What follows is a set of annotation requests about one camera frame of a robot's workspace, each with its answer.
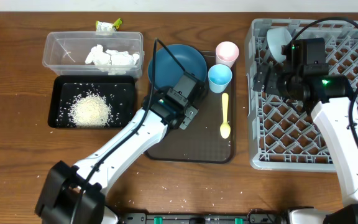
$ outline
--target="white background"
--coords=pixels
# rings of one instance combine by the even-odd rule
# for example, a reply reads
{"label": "white background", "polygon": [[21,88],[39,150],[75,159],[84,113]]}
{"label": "white background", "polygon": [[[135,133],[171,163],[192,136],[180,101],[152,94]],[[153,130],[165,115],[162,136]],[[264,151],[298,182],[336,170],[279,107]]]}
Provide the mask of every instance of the white background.
{"label": "white background", "polygon": [[358,0],[0,0],[0,11],[358,12]]}

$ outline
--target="white cup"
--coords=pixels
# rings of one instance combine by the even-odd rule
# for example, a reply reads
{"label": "white cup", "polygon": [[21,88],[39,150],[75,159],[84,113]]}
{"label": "white cup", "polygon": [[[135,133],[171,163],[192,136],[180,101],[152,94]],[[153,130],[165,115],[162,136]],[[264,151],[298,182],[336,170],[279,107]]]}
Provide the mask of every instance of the white cup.
{"label": "white cup", "polygon": [[281,46],[291,42],[290,32],[285,27],[279,27],[268,30],[266,36],[270,53],[278,63],[282,63],[285,60],[285,56],[281,54]]}
{"label": "white cup", "polygon": [[221,93],[230,83],[233,74],[226,65],[214,65],[208,71],[209,89],[214,93]]}
{"label": "white cup", "polygon": [[235,43],[221,42],[215,50],[216,64],[223,64],[231,68],[239,56],[240,50]]}

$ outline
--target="dark serving tray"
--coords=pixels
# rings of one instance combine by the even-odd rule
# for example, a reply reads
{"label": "dark serving tray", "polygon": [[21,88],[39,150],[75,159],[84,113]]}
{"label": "dark serving tray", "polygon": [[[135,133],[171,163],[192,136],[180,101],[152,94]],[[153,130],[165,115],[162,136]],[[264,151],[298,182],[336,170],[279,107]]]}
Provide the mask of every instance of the dark serving tray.
{"label": "dark serving tray", "polygon": [[53,84],[50,101],[48,125],[51,128],[75,128],[69,120],[69,109],[74,96],[92,91],[106,97],[107,105],[111,105],[114,119],[104,128],[123,128],[133,118],[135,112],[135,80],[124,75],[61,75]]}
{"label": "dark serving tray", "polygon": [[[215,64],[215,52],[201,52],[208,69]],[[170,131],[158,144],[145,152],[151,159],[163,161],[206,162],[223,164],[229,162],[236,151],[236,64],[231,68],[233,78],[225,89],[229,94],[227,120],[230,136],[223,139],[220,126],[223,121],[222,93],[209,91],[198,114],[185,129]]]}

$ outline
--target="spoon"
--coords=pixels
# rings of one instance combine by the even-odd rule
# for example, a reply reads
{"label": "spoon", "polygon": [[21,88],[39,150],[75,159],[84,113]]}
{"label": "spoon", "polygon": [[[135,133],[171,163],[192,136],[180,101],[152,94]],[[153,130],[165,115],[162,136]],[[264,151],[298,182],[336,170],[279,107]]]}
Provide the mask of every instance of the spoon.
{"label": "spoon", "polygon": [[229,106],[229,95],[222,94],[222,108],[223,108],[223,123],[221,125],[221,136],[227,139],[230,135],[230,125],[227,123],[227,107]]}

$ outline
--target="blue plate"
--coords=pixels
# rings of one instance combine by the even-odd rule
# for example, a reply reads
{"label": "blue plate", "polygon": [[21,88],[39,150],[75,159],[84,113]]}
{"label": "blue plate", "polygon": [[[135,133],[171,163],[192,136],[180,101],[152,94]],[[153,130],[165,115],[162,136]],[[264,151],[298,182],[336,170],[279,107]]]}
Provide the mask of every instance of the blue plate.
{"label": "blue plate", "polygon": [[[196,78],[205,82],[208,73],[206,62],[204,57],[196,49],[183,44],[173,44],[167,47],[184,66],[186,71],[194,74]],[[155,57],[157,58],[155,61],[155,89],[158,90],[165,86],[174,87],[183,75],[183,70],[164,48],[158,50]],[[151,59],[149,67],[147,68],[149,81],[152,77],[152,63],[153,59]]]}

